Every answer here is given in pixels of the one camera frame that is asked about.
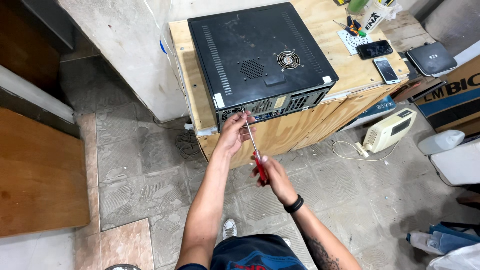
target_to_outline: blue tape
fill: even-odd
[[[163,44],[162,44],[162,41],[160,41],[160,48],[162,48],[162,51],[167,54],[167,52],[165,51],[165,48],[163,48]]]

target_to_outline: red screwdriver handle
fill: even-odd
[[[258,172],[260,173],[260,178],[262,179],[262,185],[265,185],[267,182],[267,175],[265,173],[264,166],[261,164],[261,160],[258,160],[257,153],[254,151],[253,156],[255,157],[255,163],[257,163]]]

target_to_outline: white plastic jug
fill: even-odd
[[[447,130],[430,136],[419,142],[418,147],[424,154],[431,155],[450,150],[465,138],[465,133],[458,130]]]

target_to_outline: cracked phone screen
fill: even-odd
[[[395,71],[392,69],[390,66],[390,63],[387,60],[383,61],[376,61],[375,62],[378,66],[378,69],[380,70],[380,73],[383,74],[385,81],[393,81],[393,80],[398,80],[397,75],[395,74]]]

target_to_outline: hand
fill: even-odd
[[[288,179],[287,173],[283,166],[272,157],[262,156],[262,165],[267,174],[267,183],[272,187],[273,193],[276,195],[280,203],[286,206],[294,204],[298,195]],[[250,174],[250,177],[255,177],[258,174],[258,167],[255,167]],[[257,186],[262,185],[262,179],[258,179]]]
[[[242,128],[242,126],[245,124],[245,122],[247,122],[247,120],[249,123],[255,121],[255,118],[252,116],[247,118],[247,115],[251,114],[252,113],[249,110],[246,110],[245,112],[240,111],[230,116],[225,121],[214,152],[222,151],[230,158],[235,155],[235,153],[240,149],[241,144],[250,139],[248,129],[246,127]],[[250,128],[252,135],[254,135],[256,130],[256,127]]]

